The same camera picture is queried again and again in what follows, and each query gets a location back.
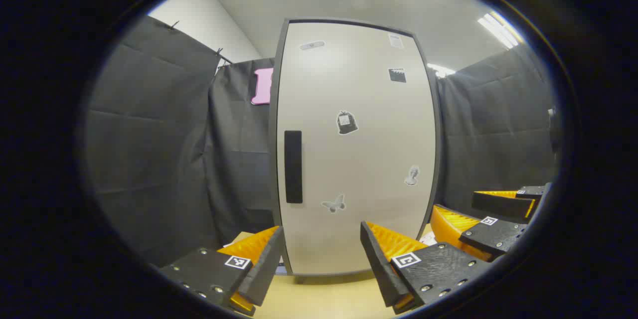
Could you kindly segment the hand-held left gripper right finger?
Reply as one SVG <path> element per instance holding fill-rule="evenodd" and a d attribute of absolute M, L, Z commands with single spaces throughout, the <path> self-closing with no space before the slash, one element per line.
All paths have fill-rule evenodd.
<path fill-rule="evenodd" d="M 397 315 L 433 306 L 476 282 L 491 267 L 452 244 L 426 246 L 368 221 L 360 224 L 360 242 L 385 306 Z"/>

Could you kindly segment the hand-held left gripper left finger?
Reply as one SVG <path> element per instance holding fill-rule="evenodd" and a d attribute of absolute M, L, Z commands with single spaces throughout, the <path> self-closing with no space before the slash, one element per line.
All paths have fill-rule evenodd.
<path fill-rule="evenodd" d="M 274 226 L 220 249 L 200 247 L 159 269 L 210 305 L 252 317 L 280 265 L 284 230 Z"/>

